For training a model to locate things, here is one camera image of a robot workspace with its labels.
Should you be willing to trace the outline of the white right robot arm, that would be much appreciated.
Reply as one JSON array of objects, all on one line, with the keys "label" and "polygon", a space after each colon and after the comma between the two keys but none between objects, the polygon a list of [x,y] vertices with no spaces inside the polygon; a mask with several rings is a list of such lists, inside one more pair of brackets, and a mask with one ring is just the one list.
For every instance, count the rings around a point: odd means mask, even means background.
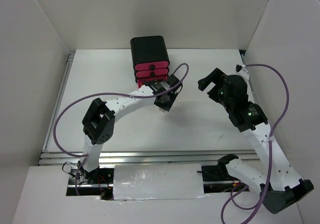
[{"label": "white right robot arm", "polygon": [[262,198],[269,212],[277,214],[313,191],[314,185],[295,171],[273,136],[262,108],[249,100],[249,76],[248,70],[240,65],[232,75],[216,68],[198,81],[198,89],[204,91],[210,83],[214,84],[208,97],[224,107],[231,123],[249,141],[267,169],[264,174],[235,154],[228,154],[218,160],[218,176],[223,180],[234,177],[242,181]]}]

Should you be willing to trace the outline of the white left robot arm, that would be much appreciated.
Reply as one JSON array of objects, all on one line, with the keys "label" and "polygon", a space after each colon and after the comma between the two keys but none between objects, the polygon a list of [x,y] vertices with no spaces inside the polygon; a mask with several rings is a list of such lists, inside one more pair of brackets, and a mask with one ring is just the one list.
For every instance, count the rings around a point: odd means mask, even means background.
[{"label": "white left robot arm", "polygon": [[183,83],[172,74],[163,81],[147,81],[124,97],[108,101],[94,99],[82,120],[84,156],[77,163],[81,179],[88,184],[97,181],[102,147],[113,136],[117,121],[138,109],[152,105],[168,112],[182,86]]}]

